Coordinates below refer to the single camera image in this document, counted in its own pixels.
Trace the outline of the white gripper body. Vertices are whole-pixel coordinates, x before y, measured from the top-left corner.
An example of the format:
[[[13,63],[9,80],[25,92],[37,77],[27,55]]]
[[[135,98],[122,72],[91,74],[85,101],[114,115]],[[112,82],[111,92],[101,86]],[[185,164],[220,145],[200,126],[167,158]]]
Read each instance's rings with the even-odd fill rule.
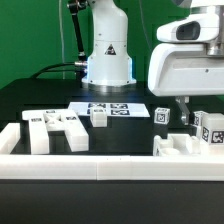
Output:
[[[156,96],[224,94],[224,16],[191,14],[157,30],[148,88]]]

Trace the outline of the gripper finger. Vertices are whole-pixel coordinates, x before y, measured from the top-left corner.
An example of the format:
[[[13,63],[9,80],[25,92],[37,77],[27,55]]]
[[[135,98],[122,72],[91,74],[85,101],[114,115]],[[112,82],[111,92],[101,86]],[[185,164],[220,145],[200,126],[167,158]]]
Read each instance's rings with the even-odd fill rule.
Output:
[[[187,107],[187,104],[189,103],[189,98],[187,96],[177,96],[175,98],[176,103],[179,107],[179,109],[181,110],[181,121],[184,125],[188,125],[189,124],[189,116],[190,116],[190,112],[189,109]]]

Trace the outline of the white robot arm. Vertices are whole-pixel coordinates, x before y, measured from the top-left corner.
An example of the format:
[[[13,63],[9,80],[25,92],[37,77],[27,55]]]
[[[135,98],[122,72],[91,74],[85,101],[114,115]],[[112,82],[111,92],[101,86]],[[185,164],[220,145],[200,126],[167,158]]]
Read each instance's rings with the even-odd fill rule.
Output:
[[[82,83],[100,91],[133,85],[127,54],[126,14],[113,0],[87,0],[94,24],[93,52]],[[224,95],[224,0],[172,0],[190,15],[157,29],[161,42],[152,52],[148,88],[156,96],[174,96],[189,121],[187,98]]]

